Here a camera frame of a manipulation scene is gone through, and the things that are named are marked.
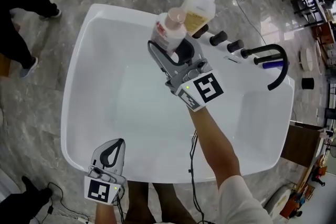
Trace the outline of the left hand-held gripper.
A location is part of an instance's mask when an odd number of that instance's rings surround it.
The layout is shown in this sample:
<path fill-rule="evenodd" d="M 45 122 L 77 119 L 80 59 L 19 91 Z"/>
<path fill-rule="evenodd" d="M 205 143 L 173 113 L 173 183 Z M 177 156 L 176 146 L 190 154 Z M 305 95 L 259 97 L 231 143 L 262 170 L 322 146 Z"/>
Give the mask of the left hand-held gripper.
<path fill-rule="evenodd" d="M 84 179 L 84 197 L 101 204 L 117 204 L 124 195 L 125 141 L 122 138 L 105 142 L 95 149 L 92 165 Z"/>

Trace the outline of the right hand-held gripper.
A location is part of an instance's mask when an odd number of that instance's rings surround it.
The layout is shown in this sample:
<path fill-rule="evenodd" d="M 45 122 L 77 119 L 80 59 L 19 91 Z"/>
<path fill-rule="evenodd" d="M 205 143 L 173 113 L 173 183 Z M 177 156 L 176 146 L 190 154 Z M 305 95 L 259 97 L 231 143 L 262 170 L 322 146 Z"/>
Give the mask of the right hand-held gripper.
<path fill-rule="evenodd" d="M 148 52 L 169 77 L 165 85 L 193 112 L 224 93 L 216 77 L 218 72 L 204 58 L 200 44 L 193 37 L 185 37 L 171 55 L 149 40 Z"/>

